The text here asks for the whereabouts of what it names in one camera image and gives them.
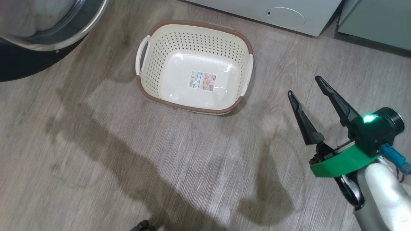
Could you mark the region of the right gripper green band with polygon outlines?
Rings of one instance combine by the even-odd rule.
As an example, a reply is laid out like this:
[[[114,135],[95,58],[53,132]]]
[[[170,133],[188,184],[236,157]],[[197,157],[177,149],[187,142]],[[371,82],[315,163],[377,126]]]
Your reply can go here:
[[[315,81],[321,92],[332,103],[340,118],[341,125],[343,127],[352,127],[361,117],[360,114],[321,76],[316,76]],[[315,129],[303,111],[302,104],[291,90],[288,92],[288,98],[305,145],[309,146],[324,142],[323,134]],[[315,177],[340,177],[365,167],[379,157],[379,154],[374,157],[368,156],[357,145],[352,144],[325,161],[311,164],[310,169]]]

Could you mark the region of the washing machine door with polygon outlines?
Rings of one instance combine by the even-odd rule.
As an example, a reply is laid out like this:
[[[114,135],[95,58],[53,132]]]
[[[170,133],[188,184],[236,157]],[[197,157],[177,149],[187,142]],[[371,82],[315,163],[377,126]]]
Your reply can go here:
[[[0,0],[0,82],[41,72],[72,52],[109,0]]]

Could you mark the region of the white front-load washing machine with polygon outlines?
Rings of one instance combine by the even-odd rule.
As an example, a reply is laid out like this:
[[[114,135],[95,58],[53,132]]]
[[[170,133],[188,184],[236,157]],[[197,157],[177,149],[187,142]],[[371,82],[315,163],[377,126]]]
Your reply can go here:
[[[266,17],[273,7],[286,7],[300,12],[305,23],[299,28],[285,28],[318,37],[342,0],[183,0],[192,4],[226,12],[242,18],[273,25]]]

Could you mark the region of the round white filter cover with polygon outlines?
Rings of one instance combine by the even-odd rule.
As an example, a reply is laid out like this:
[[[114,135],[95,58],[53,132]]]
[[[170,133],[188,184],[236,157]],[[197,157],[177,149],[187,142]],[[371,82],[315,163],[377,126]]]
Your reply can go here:
[[[305,23],[305,18],[300,12],[280,6],[267,10],[266,17],[273,25],[289,29],[299,28]]]

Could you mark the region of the pale green cabinet front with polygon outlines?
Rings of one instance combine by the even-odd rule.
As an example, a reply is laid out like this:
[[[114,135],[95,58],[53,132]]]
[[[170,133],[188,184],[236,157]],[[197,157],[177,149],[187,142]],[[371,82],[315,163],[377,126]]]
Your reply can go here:
[[[337,31],[411,51],[411,0],[344,0]]]

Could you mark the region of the basket product label sticker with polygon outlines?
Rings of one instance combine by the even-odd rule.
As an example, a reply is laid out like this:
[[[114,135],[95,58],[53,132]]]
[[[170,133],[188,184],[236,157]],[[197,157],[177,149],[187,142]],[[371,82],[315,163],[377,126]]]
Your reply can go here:
[[[216,80],[216,74],[191,70],[188,88],[213,92]]]

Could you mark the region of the cream laundry basket brown rim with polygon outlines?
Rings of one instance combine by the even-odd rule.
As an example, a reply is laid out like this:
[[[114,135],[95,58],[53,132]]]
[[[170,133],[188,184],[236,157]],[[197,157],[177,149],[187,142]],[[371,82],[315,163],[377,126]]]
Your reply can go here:
[[[138,47],[138,88],[160,104],[200,114],[233,111],[248,90],[253,49],[241,33],[207,23],[170,20],[154,26]],[[190,71],[217,75],[214,91],[188,88]]]

